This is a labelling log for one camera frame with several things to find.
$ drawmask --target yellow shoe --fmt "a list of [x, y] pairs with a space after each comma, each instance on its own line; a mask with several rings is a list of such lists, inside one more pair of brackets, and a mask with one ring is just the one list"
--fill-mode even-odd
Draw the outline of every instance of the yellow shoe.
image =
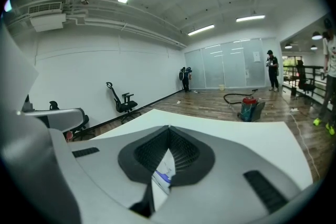
[[322, 122], [322, 121], [321, 121], [319, 118], [316, 118], [316, 119], [313, 121], [313, 124], [314, 124], [315, 126], [319, 126], [321, 122]]
[[333, 126], [329, 126], [329, 123], [326, 124], [325, 128], [329, 131], [330, 135], [334, 135], [335, 134], [334, 127]]

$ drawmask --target air conditioner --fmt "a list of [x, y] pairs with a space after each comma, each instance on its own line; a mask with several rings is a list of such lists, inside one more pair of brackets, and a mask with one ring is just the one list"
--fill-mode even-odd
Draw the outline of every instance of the air conditioner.
[[31, 18], [33, 18], [47, 14], [61, 14], [62, 10], [63, 10], [62, 2], [52, 2], [36, 6], [30, 6], [28, 8], [28, 14], [30, 15]]
[[63, 23], [65, 21], [65, 14], [51, 14], [30, 18], [30, 22], [35, 28], [36, 32], [63, 28]]

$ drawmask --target black cap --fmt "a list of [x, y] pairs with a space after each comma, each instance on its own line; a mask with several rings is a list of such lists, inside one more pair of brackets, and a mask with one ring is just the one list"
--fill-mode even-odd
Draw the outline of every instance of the black cap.
[[324, 19], [323, 22], [324, 22], [324, 27], [326, 29], [331, 29], [332, 28], [331, 21], [328, 18]]

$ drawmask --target frosted glass partition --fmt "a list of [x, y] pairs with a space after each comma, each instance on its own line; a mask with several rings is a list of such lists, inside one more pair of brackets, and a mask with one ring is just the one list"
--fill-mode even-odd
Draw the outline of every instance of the frosted glass partition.
[[191, 88], [264, 87], [266, 52], [258, 39], [209, 44], [207, 48], [185, 54], [187, 66], [193, 69]]
[[190, 81], [191, 89], [203, 89], [205, 88], [204, 81], [204, 69], [203, 69], [203, 60], [201, 55], [201, 50], [195, 50], [187, 52], [185, 54], [186, 67], [191, 67], [192, 80]]
[[241, 42], [244, 48], [246, 86], [263, 87], [265, 85], [265, 58], [262, 42], [259, 39]]
[[221, 45], [225, 73], [225, 87], [246, 87], [244, 49], [242, 42]]
[[224, 85], [223, 59], [220, 45], [202, 49], [205, 84], [207, 88]]

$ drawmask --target black hose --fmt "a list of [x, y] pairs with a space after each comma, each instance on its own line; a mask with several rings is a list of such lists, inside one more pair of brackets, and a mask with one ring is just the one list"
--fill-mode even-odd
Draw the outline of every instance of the black hose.
[[227, 102], [228, 104], [241, 104], [241, 103], [242, 103], [242, 101], [240, 101], [240, 102], [234, 102], [234, 103], [230, 103], [229, 101], [227, 101], [227, 100], [226, 100], [226, 98], [225, 98], [225, 97], [226, 97], [226, 96], [229, 96], [229, 95], [251, 96], [251, 95], [255, 94], [255, 92], [256, 92], [256, 91], [258, 91], [258, 89], [252, 90], [252, 92], [253, 92], [253, 93], [251, 93], [251, 94], [242, 94], [242, 93], [228, 93], [228, 94], [224, 95], [224, 96], [223, 96], [223, 98], [224, 98], [225, 102]]

